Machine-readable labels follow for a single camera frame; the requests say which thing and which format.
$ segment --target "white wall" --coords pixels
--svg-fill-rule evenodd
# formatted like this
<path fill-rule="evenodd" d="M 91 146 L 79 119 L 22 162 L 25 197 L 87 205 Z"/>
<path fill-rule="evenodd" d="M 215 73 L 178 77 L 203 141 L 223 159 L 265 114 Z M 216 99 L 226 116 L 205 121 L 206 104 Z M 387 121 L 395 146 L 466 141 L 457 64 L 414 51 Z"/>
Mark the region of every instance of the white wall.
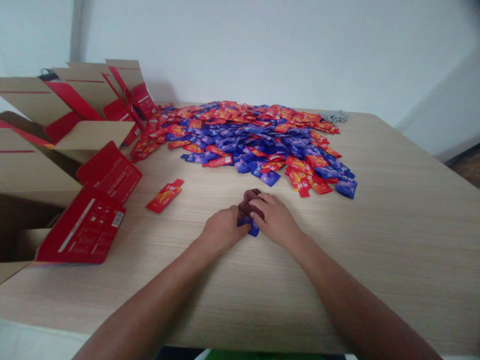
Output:
<path fill-rule="evenodd" d="M 480 143 L 480 47 L 472 51 L 399 124 L 444 162 Z"/>
<path fill-rule="evenodd" d="M 70 57 L 74 0 L 0 1 L 0 76 L 38 76 Z M 15 109 L 0 98 L 0 112 Z"/>
<path fill-rule="evenodd" d="M 391 125 L 479 42 L 469 1 L 91 0 L 90 7 L 84 60 L 139 59 L 154 100 L 343 109 Z"/>

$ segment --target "gray cloth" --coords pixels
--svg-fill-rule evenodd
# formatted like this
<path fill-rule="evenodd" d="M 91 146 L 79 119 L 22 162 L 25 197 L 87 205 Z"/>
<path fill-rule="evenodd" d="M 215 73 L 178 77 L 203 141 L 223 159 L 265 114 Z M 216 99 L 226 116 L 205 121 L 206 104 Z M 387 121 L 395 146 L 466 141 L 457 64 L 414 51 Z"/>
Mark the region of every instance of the gray cloth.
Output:
<path fill-rule="evenodd" d="M 319 115 L 325 121 L 332 123 L 332 125 L 338 125 L 339 122 L 347 121 L 349 119 L 349 116 L 343 113 L 342 110 L 325 111 L 325 112 L 321 112 Z"/>

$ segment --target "hand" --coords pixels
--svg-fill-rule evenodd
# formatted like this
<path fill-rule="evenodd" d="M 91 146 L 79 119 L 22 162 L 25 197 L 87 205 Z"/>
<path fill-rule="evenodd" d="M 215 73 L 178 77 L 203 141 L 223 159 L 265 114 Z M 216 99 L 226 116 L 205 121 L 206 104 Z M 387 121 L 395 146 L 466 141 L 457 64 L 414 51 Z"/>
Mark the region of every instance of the hand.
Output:
<path fill-rule="evenodd" d="M 203 231 L 194 243 L 200 245 L 213 257 L 218 257 L 233 248 L 250 231 L 250 224 L 237 226 L 239 208 L 235 205 L 213 214 L 205 223 Z"/>
<path fill-rule="evenodd" d="M 262 192 L 258 196 L 263 201 L 253 199 L 249 203 L 259 208 L 265 214 L 265 220 L 255 212 L 250 213 L 250 216 L 261 232 L 270 240 L 288 250 L 291 245 L 306 237 L 289 209 L 278 196 L 270 195 L 266 192 Z"/>

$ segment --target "barcode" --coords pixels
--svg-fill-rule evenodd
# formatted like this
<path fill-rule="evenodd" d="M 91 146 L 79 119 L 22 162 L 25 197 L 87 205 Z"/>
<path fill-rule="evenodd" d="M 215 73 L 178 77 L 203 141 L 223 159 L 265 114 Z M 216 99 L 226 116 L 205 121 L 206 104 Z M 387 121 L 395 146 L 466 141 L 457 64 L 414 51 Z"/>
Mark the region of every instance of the barcode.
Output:
<path fill-rule="evenodd" d="M 111 225 L 115 228 L 118 228 L 120 226 L 120 222 L 122 221 L 123 217 L 124 217 L 124 213 L 120 212 L 120 211 L 117 211 L 116 215 L 115 215 L 115 218 L 113 219 L 113 222 L 111 223 Z"/>

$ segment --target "light wood tabletop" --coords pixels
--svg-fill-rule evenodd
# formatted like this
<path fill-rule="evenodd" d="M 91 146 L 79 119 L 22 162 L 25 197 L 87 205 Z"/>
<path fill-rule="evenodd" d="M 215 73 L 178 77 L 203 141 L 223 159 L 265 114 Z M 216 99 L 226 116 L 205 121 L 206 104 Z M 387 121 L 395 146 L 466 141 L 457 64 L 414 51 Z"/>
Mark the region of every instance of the light wood tabletop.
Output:
<path fill-rule="evenodd" d="M 235 167 L 202 168 L 163 145 L 143 173 L 102 265 L 27 267 L 0 285 L 8 320 L 92 333 L 173 261 L 219 209 L 247 189 L 280 196 L 300 227 L 442 355 L 478 355 L 480 191 L 378 117 L 349 113 L 331 147 L 356 175 L 336 191 L 300 198 L 290 181 L 269 188 Z M 160 215 L 145 205 L 184 180 Z M 308 278 L 263 234 L 247 236 L 201 278 L 171 345 L 301 353 L 346 350 Z"/>

